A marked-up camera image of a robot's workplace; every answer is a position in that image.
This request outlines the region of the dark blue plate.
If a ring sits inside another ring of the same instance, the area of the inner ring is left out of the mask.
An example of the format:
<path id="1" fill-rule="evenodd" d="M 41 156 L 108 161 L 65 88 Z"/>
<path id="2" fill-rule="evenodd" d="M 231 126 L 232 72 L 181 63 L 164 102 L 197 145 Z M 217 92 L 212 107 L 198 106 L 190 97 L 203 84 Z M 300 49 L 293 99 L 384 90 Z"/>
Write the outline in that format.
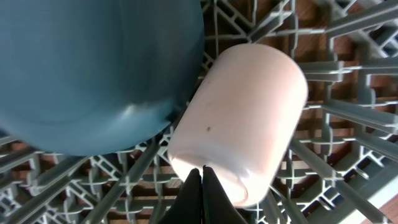
<path id="1" fill-rule="evenodd" d="M 1 2 L 1 129 L 74 156 L 153 138 L 201 70 L 199 1 Z"/>

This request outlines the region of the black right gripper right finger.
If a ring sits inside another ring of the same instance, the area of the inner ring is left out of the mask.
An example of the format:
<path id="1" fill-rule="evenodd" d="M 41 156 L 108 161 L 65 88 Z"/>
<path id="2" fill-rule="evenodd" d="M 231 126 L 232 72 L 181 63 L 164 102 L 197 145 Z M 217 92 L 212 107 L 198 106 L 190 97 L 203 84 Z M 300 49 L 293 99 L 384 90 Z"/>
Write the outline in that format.
<path id="1" fill-rule="evenodd" d="M 203 211 L 205 224 L 247 224 L 230 202 L 211 167 L 203 166 Z"/>

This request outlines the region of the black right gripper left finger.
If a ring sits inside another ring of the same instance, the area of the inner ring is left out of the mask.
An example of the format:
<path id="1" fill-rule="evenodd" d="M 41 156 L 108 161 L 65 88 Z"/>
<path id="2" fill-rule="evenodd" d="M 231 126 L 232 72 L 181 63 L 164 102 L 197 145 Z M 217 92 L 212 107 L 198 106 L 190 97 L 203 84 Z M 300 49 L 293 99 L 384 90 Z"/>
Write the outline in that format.
<path id="1" fill-rule="evenodd" d="M 202 205 L 201 175 L 194 168 L 181 186 L 173 205 L 158 224 L 201 224 Z"/>

